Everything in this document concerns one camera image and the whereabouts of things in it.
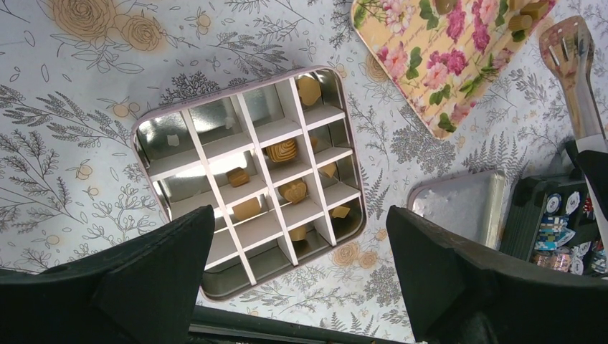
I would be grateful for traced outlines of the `compartmented metal chocolate tin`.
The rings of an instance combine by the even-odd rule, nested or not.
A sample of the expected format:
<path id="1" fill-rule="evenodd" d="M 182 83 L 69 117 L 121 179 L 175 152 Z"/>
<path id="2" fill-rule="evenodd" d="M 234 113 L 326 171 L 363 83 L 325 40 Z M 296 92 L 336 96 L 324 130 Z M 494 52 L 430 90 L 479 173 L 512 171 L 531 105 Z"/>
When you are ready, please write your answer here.
<path id="1" fill-rule="evenodd" d="M 340 247 L 366 224 L 343 81 L 325 66 L 148 111 L 132 148 L 168 220 L 209 206 L 201 282 L 226 300 Z"/>

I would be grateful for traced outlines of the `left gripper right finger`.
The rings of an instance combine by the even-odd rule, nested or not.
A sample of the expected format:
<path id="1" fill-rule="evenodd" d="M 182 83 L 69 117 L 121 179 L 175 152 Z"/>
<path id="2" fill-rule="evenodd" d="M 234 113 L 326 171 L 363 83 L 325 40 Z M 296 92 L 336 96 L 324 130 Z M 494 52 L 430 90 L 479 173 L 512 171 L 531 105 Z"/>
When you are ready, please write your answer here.
<path id="1" fill-rule="evenodd" d="M 525 262 L 398 206 L 386 229 L 416 340 L 607 341 L 605 280 Z"/>

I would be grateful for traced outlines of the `silver tin lid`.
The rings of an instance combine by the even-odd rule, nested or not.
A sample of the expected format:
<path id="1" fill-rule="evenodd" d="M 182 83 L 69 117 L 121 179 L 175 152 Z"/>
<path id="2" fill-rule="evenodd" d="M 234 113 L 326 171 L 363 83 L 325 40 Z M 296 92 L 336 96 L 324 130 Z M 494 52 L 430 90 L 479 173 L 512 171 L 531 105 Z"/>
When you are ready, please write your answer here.
<path id="1" fill-rule="evenodd" d="M 496 249 L 499 242 L 506 179 L 484 171 L 414 189 L 407 208 L 466 239 Z"/>

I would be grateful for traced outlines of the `floral rectangular tray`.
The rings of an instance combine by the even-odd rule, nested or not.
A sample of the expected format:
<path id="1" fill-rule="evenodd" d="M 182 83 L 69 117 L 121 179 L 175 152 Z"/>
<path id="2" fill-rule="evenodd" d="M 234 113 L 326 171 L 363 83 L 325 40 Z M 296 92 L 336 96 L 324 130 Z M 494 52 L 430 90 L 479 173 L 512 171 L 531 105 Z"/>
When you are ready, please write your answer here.
<path id="1" fill-rule="evenodd" d="M 356 33 L 428 131 L 452 135 L 553 1 L 365 0 Z"/>

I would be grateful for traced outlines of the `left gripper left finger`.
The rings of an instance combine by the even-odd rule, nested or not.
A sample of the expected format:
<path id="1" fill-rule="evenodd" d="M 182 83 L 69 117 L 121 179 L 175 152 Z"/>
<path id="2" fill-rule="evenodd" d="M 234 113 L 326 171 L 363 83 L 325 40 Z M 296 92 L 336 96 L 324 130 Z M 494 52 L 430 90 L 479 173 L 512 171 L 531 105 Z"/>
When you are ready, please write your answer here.
<path id="1" fill-rule="evenodd" d="M 1 341 L 184 343 L 214 224 L 203 206 L 39 274 L 3 269 Z"/>

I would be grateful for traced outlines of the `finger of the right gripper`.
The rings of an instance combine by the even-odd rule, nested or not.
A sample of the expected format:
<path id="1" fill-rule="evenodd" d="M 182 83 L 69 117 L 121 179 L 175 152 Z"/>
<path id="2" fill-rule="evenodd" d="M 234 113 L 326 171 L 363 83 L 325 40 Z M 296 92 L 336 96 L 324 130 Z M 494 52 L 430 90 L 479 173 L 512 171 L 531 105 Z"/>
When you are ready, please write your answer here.
<path id="1" fill-rule="evenodd" d="M 574 140 L 565 143 L 565 153 L 573 165 L 569 178 L 582 180 L 586 177 L 590 182 L 589 192 L 597 199 L 594 208 L 601 210 L 603 217 L 607 218 L 607 153 L 597 150 L 584 150 L 579 157 L 579 150 Z"/>

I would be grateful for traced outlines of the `silver metal tongs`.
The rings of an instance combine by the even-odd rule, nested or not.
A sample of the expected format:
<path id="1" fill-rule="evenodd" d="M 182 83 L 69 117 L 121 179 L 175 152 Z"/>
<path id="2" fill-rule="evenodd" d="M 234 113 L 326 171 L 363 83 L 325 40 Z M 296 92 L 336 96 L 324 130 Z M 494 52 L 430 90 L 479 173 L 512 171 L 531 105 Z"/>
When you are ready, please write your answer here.
<path id="1" fill-rule="evenodd" d="M 539 49 L 563 90 L 577 148 L 606 153 L 607 138 L 590 81 L 594 48 L 584 18 L 570 16 L 548 28 Z"/>

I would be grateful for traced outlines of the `floral table mat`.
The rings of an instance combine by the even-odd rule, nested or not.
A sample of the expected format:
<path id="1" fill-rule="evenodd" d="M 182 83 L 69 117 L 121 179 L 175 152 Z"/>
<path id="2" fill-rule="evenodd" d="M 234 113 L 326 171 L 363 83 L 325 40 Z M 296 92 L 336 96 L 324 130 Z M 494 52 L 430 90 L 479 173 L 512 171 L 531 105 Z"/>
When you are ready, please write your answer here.
<path id="1" fill-rule="evenodd" d="M 132 239 L 162 224 L 151 187 L 135 170 L 126 131 L 146 110 L 251 80 L 237 60 L 277 72 L 325 62 L 355 97 L 356 145 L 364 153 L 371 223 L 359 244 L 376 252 L 369 268 L 323 255 L 254 288 L 213 302 L 231 315 L 330 325 L 413 343 L 394 286 L 366 292 L 368 277 L 389 278 L 391 252 L 381 238 L 389 205 L 427 179 L 462 172 L 477 148 L 503 151 L 510 173 L 548 168 L 569 133 L 556 81 L 536 42 L 516 55 L 483 106 L 439 153 L 419 120 L 403 117 L 396 88 L 366 66 L 347 21 L 349 1 L 133 1 L 132 12 L 158 22 L 155 50 L 114 40 L 91 42 L 58 26 L 50 1 L 1 3 L 1 266 L 37 273 Z"/>

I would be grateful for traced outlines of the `black poker chip case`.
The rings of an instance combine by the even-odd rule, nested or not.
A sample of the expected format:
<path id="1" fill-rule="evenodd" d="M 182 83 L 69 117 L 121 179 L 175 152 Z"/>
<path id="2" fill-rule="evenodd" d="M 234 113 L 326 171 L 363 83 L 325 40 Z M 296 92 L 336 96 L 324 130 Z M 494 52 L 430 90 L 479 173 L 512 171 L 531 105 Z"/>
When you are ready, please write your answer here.
<path id="1" fill-rule="evenodd" d="M 607 252 L 582 177 L 521 179 L 513 191 L 499 250 L 540 267 L 607 278 Z"/>

